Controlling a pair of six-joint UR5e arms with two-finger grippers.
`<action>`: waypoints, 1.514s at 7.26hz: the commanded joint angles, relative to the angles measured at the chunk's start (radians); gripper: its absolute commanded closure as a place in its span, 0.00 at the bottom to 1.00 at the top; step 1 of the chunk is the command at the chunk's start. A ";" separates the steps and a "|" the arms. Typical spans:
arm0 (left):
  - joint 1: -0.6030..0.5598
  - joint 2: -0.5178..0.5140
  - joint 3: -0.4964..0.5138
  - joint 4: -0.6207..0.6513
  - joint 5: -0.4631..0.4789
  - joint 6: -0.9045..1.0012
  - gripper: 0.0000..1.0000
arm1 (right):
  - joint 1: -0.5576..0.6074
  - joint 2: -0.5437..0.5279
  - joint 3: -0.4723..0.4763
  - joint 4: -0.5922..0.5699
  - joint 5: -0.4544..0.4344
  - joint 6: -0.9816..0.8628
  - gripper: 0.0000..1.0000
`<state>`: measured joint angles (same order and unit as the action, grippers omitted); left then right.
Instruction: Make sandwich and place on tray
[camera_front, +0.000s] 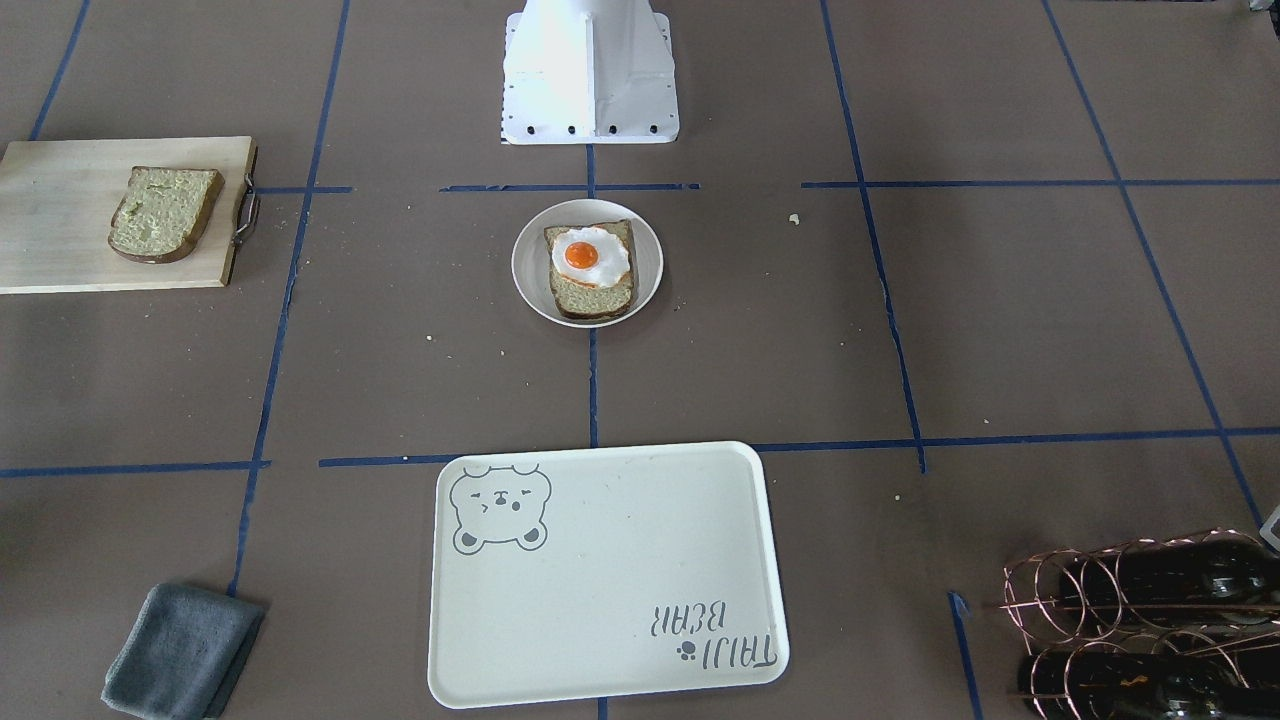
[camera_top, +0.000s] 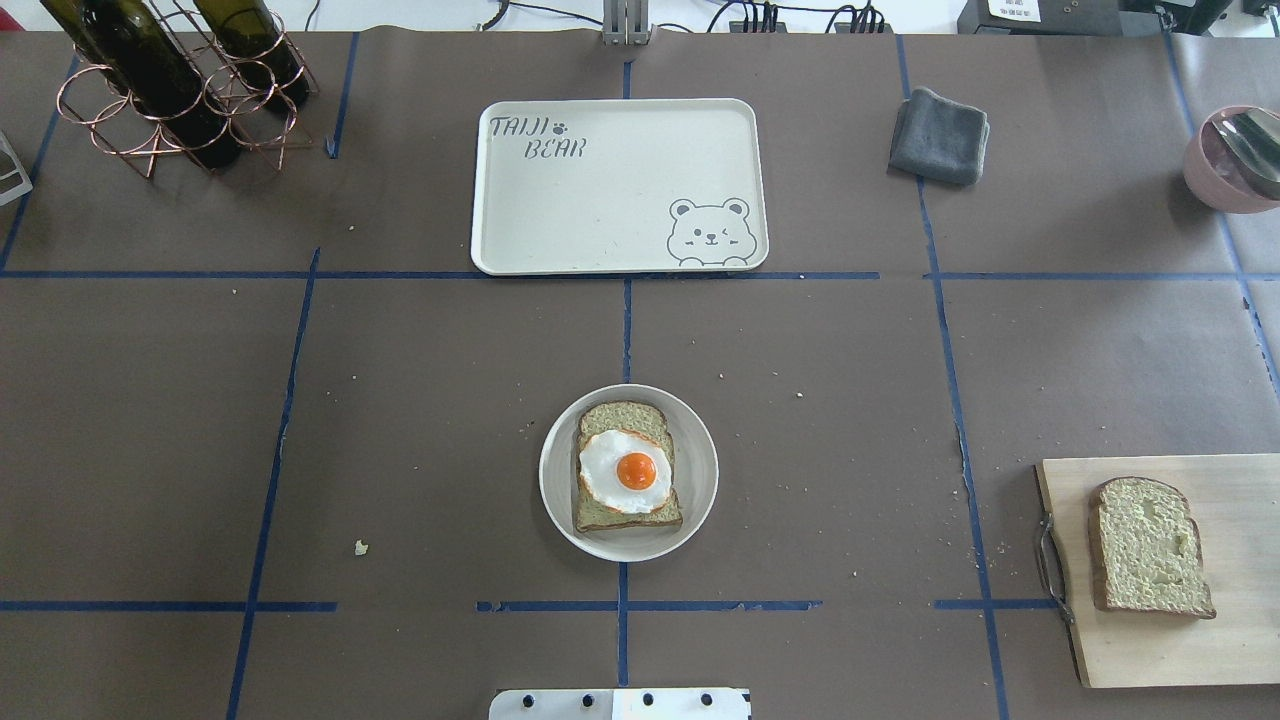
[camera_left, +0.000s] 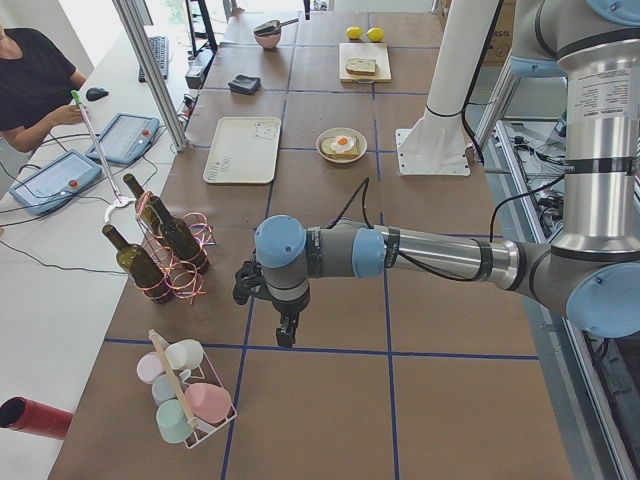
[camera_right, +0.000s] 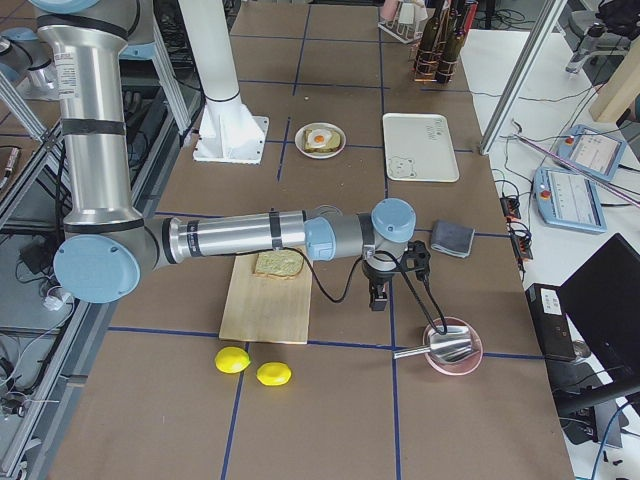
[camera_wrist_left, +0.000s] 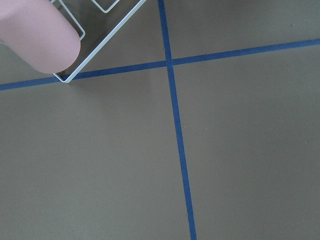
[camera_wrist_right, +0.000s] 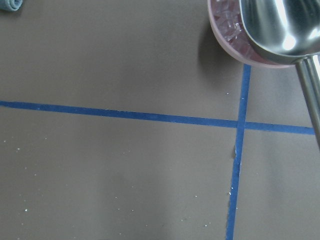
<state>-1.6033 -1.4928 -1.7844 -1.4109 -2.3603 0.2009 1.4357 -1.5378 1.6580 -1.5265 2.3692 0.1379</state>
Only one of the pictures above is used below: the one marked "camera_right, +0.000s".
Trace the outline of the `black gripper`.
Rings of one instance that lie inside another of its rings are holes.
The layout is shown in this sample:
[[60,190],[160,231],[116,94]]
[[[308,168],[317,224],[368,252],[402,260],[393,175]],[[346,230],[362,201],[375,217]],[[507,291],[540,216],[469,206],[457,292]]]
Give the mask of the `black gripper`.
[[388,304],[388,283],[396,273],[396,263],[387,255],[364,260],[363,273],[369,282],[369,307],[384,311]]

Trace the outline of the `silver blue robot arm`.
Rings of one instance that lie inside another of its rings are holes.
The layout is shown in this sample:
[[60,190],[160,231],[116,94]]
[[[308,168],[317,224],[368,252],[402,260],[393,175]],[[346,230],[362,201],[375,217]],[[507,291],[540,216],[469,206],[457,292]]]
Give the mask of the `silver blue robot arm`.
[[205,221],[145,218],[131,197],[119,58],[151,41],[152,3],[38,1],[35,9],[54,53],[72,193],[53,266],[74,297],[116,301],[145,274],[188,258],[289,250],[307,264],[352,258],[368,278],[371,308],[380,310],[386,283],[417,266],[416,215],[400,199],[354,215],[320,207]]

